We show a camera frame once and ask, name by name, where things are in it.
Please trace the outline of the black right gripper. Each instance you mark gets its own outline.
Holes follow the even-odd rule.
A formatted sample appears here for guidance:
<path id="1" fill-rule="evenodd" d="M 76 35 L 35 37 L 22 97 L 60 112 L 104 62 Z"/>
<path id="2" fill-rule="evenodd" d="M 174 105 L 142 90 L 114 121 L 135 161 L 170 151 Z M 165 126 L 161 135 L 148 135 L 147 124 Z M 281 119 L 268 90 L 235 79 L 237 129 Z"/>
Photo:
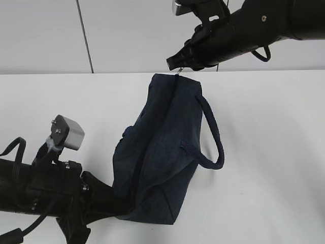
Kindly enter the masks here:
<path id="1" fill-rule="evenodd" d="M 170 71 L 191 68 L 199 71 L 244 54 L 244 21 L 239 17 L 216 19 L 195 28 L 191 39 L 167 58 Z"/>

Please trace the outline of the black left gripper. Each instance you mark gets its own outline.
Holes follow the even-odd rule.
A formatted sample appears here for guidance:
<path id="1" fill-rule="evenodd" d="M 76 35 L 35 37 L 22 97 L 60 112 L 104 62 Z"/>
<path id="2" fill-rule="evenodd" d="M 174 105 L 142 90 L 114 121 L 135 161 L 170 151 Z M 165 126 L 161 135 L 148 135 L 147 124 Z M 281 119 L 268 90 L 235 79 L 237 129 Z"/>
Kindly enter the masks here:
<path id="1" fill-rule="evenodd" d="M 88 224 L 110 217 L 127 215 L 133 205 L 127 199 L 114 195 L 111 186 L 98 180 L 90 172 L 81 172 L 75 162 L 58 164 L 58 170 L 46 176 L 39 173 L 33 178 L 31 188 L 41 190 L 45 201 L 41 215 L 27 228 L 31 233 L 47 216 L 56 216 L 67 243 L 86 243 L 91 229 Z"/>

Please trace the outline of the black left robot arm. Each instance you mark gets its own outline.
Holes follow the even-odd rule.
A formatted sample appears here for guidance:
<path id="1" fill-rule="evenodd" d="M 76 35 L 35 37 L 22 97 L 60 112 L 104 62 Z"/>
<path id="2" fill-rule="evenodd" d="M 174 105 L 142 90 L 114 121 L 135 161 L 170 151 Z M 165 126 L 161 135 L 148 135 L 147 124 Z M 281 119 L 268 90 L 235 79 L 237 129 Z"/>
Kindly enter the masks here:
<path id="1" fill-rule="evenodd" d="M 1 243 L 23 243 L 46 217 L 55 217 L 67 243 L 86 243 L 88 224 L 129 214 L 131 196 L 116 197 L 111 186 L 68 161 L 47 166 L 22 164 L 17 179 L 14 164 L 1 160 L 1 210 L 38 218 L 24 230 L 16 228 L 1 235 Z"/>

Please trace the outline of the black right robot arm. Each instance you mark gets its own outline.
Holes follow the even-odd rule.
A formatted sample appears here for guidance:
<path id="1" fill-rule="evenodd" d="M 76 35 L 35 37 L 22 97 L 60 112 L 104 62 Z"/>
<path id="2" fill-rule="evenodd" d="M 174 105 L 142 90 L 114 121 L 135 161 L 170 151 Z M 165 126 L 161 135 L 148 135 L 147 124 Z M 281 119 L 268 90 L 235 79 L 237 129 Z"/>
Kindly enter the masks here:
<path id="1" fill-rule="evenodd" d="M 173 11 L 192 12 L 201 24 L 167 58 L 169 70 L 200 71 L 246 53 L 268 62 L 275 42 L 324 39 L 324 1 L 244 1 L 233 13 L 224 1 L 175 1 Z"/>

